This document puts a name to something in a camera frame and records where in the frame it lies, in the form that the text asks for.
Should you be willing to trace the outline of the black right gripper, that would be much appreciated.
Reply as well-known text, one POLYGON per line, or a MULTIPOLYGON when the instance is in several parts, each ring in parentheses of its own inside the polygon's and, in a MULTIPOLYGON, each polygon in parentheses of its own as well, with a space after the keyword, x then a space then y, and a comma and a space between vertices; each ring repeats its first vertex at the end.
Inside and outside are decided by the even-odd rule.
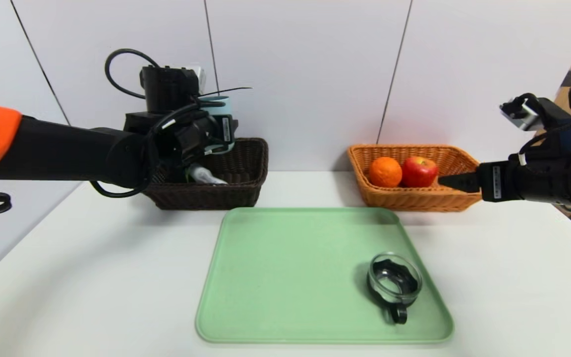
POLYGON ((438 177, 438 184, 466 193, 482 192, 487 202, 526 200, 551 202, 548 177, 534 174, 514 161, 482 163, 476 172, 438 177))

